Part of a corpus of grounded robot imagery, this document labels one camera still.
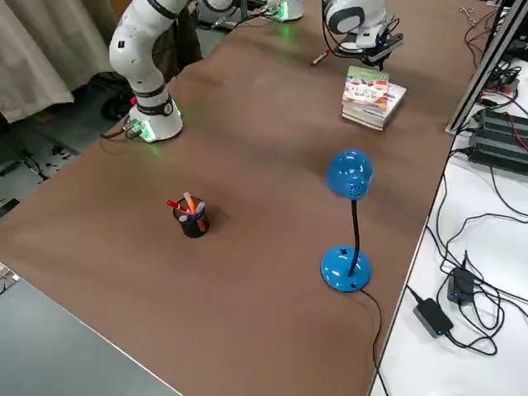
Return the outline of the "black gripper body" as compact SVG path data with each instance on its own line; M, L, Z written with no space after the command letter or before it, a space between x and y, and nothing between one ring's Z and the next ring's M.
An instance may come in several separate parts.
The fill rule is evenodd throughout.
M364 49L352 49L345 45L339 45L337 52L347 57L359 59L363 63L379 63L390 56L389 48L384 45Z

